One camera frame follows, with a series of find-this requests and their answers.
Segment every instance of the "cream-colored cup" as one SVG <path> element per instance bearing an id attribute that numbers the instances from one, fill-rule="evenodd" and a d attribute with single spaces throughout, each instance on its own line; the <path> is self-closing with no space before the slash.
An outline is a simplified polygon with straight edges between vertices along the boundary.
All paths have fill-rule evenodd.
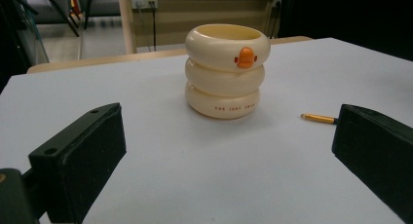
<path id="1" fill-rule="evenodd" d="M 204 93 L 220 96 L 241 96 L 254 92 L 264 81 L 264 66 L 245 72 L 217 71 L 202 67 L 188 58 L 185 64 L 188 81 Z"/>
<path id="2" fill-rule="evenodd" d="M 233 72 L 259 67 L 271 50 L 270 41 L 260 31 L 233 24 L 198 26 L 188 33 L 185 46 L 199 65 Z"/>
<path id="3" fill-rule="evenodd" d="M 236 119 L 255 109 L 260 94 L 256 90 L 238 97 L 211 95 L 199 91 L 188 82 L 185 96 L 188 103 L 201 114 L 217 119 Z"/>

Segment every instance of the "chair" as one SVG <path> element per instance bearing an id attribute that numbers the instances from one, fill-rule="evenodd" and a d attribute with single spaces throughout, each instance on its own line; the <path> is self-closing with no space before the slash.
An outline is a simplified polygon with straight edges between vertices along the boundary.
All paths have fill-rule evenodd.
<path id="1" fill-rule="evenodd" d="M 67 23 L 75 35 L 79 37 L 79 33 L 75 28 L 78 25 L 70 15 L 71 0 L 27 0 L 27 3 L 39 13 L 34 16 L 37 24 Z"/>
<path id="2" fill-rule="evenodd" d="M 117 17 L 121 15 L 119 0 L 79 0 L 85 16 L 84 29 L 92 17 Z"/>
<path id="3" fill-rule="evenodd" d="M 333 37 L 413 60 L 410 0 L 282 0 L 279 37 Z"/>

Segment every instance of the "cup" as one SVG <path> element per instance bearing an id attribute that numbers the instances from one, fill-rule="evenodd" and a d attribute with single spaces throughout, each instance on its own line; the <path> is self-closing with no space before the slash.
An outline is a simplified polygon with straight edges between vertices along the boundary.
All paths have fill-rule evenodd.
<path id="1" fill-rule="evenodd" d="M 271 50 L 264 34 L 240 25 L 206 24 L 188 33 L 185 46 L 185 96 L 195 110 L 236 119 L 255 109 Z"/>

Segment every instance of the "gray chair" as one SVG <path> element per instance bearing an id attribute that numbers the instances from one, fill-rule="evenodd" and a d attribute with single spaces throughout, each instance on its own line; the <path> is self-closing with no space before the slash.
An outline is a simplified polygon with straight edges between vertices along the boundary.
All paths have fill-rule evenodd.
<path id="1" fill-rule="evenodd" d="M 89 18 L 121 15 L 119 0 L 79 0 L 79 3 L 85 17 L 85 29 L 88 27 Z"/>
<path id="2" fill-rule="evenodd" d="M 27 3 L 39 13 L 34 16 L 37 24 L 67 23 L 75 35 L 79 36 L 75 28 L 78 25 L 70 15 L 71 0 L 27 0 Z"/>

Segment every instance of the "table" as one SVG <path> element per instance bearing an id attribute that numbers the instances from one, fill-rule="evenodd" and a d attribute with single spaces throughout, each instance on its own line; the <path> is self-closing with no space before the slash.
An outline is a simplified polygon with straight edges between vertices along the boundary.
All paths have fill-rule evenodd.
<path id="1" fill-rule="evenodd" d="M 28 170 L 36 147 L 120 102 L 128 153 L 85 223 L 402 223 L 331 153 L 335 127 L 300 114 L 337 116 L 347 103 L 413 126 L 413 62 L 332 38 L 274 45 L 257 108 L 220 121 L 186 103 L 186 58 L 13 77 L 0 95 L 0 168 Z"/>

